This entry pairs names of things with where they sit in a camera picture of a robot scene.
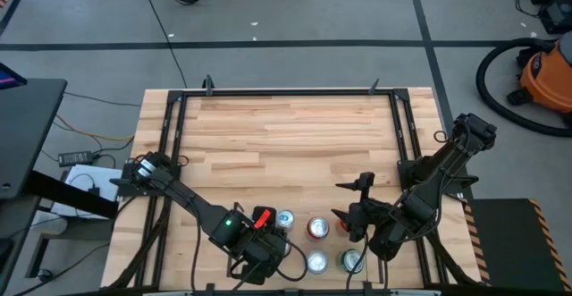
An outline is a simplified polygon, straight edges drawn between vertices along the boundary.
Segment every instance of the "red button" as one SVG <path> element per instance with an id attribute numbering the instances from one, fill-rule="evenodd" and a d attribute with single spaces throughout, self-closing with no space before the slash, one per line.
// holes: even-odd
<path id="1" fill-rule="evenodd" d="M 260 229 L 266 223 L 266 220 L 268 220 L 268 217 L 270 215 L 271 215 L 270 211 L 265 210 L 265 212 L 262 213 L 262 215 L 258 218 L 257 222 L 254 224 L 254 227 L 256 229 Z"/>

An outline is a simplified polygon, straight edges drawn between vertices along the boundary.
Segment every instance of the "soda can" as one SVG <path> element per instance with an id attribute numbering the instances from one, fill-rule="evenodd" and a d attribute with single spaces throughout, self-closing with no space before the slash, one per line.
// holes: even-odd
<path id="1" fill-rule="evenodd" d="M 348 226 L 343 223 L 343 221 L 338 220 L 338 225 L 336 225 L 336 231 L 342 236 L 348 236 L 349 230 Z"/>
<path id="2" fill-rule="evenodd" d="M 321 275 L 328 268 L 328 257 L 321 250 L 314 250 L 307 255 L 307 271 Z"/>
<path id="3" fill-rule="evenodd" d="M 351 269 L 358 263 L 359 258 L 361 257 L 361 252 L 355 249 L 347 249 L 340 253 L 338 256 L 338 266 L 341 270 L 345 271 L 346 273 L 350 273 Z M 354 274 L 361 272 L 364 269 L 364 259 L 361 260 L 359 265 L 357 265 Z"/>
<path id="4" fill-rule="evenodd" d="M 294 226 L 294 213 L 290 210 L 282 210 L 276 215 L 276 225 L 283 228 L 286 232 L 290 231 Z"/>
<path id="5" fill-rule="evenodd" d="M 310 240 L 318 241 L 325 238 L 330 231 L 328 221 L 322 217 L 313 217 L 307 222 L 307 234 Z"/>

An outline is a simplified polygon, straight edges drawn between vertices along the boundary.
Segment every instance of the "gray floor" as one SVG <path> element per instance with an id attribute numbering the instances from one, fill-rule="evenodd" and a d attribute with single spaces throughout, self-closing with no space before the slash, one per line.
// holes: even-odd
<path id="1" fill-rule="evenodd" d="M 173 0 L 153 0 L 173 42 L 400 39 L 421 40 L 412 0 L 201 0 L 185 7 Z M 523 7 L 533 9 L 528 0 Z M 514 0 L 421 0 L 433 40 L 503 40 L 536 35 L 547 38 L 539 21 L 514 9 Z M 164 42 L 147 0 L 21 0 L 0 36 L 2 44 L 96 44 Z M 572 211 L 568 152 L 572 142 L 518 128 L 491 112 L 475 89 L 476 67 L 487 47 L 436 48 L 453 116 L 474 112 L 499 127 L 495 148 L 479 155 L 469 171 L 481 181 L 477 198 L 527 197 L 540 201 L 560 256 L 572 267 Z M 423 47 L 260 47 L 176 49 L 190 87 L 213 76 L 217 87 L 380 86 L 433 87 Z M 514 87 L 514 55 L 495 62 L 488 83 L 497 94 Z M 68 90 L 109 100 L 139 103 L 144 89 L 182 87 L 168 50 L 0 51 L 0 61 L 26 77 L 63 78 Z M 107 106 L 66 97 L 60 109 L 79 129 L 125 136 L 134 132 L 138 109 Z M 552 114 L 528 107 L 523 114 L 557 123 Z M 104 143 L 106 147 L 119 143 Z M 97 144 L 53 128 L 44 150 L 96 149 Z M 114 152 L 118 161 L 128 150 Z M 101 165 L 109 165 L 102 160 Z M 36 169 L 59 177 L 62 169 L 40 156 Z M 9 291 L 35 283 L 23 279 L 33 246 L 27 241 Z M 43 266 L 64 268 L 104 241 L 59 241 Z M 64 256 L 64 250 L 73 253 Z M 73 272 L 33 295 L 90 291 L 98 287 L 105 264 L 100 250 Z"/>

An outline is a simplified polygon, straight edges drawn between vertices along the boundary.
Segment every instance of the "computer monitor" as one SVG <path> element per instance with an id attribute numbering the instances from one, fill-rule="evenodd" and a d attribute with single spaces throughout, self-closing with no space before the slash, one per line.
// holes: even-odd
<path id="1" fill-rule="evenodd" d="M 24 86 L 28 83 L 18 73 L 0 63 L 0 90 Z"/>

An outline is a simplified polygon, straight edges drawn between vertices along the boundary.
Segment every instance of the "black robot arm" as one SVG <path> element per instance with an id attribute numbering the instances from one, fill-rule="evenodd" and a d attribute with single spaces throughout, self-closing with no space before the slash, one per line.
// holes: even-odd
<path id="1" fill-rule="evenodd" d="M 462 271 L 458 272 L 458 266 L 446 249 L 433 238 L 433 231 L 441 220 L 442 194 L 450 186 L 463 188 L 478 181 L 474 176 L 459 176 L 459 172 L 472 156 L 492 148 L 495 132 L 494 125 L 476 115 L 461 114 L 455 120 L 450 138 L 433 156 L 398 163 L 403 193 L 395 203 L 369 198 L 374 174 L 362 173 L 353 183 L 336 184 L 345 189 L 360 190 L 361 197 L 358 203 L 349 205 L 348 212 L 333 210 L 333 213 L 347 226 L 351 241 L 363 239 L 367 226 L 374 225 L 374 235 L 367 245 L 379 258 L 392 260 L 403 242 L 427 236 L 433 245 L 439 244 L 434 247 L 443 253 L 450 271 L 456 271 L 455 278 L 458 281 L 467 278 Z"/>
<path id="2" fill-rule="evenodd" d="M 145 190 L 160 190 L 194 217 L 208 240 L 233 259 L 245 262 L 242 274 L 247 283 L 262 284 L 274 274 L 286 247 L 286 233 L 273 225 L 275 209 L 266 208 L 254 223 L 238 210 L 211 205 L 173 176 L 171 159 L 149 152 L 135 164 L 131 183 Z"/>

